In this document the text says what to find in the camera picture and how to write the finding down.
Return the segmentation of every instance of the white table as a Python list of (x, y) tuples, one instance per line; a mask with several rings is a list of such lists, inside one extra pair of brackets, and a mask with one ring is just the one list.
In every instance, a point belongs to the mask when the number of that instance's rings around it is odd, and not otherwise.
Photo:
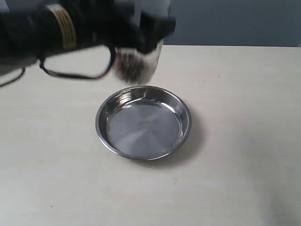
[[(61, 64), (85, 71), (104, 57)], [(113, 76), (32, 67), (1, 89), (0, 225), (301, 225), (301, 48), (164, 46), (150, 85), (193, 115), (184, 147), (152, 162), (116, 156), (96, 134), (99, 106), (125, 87)]]

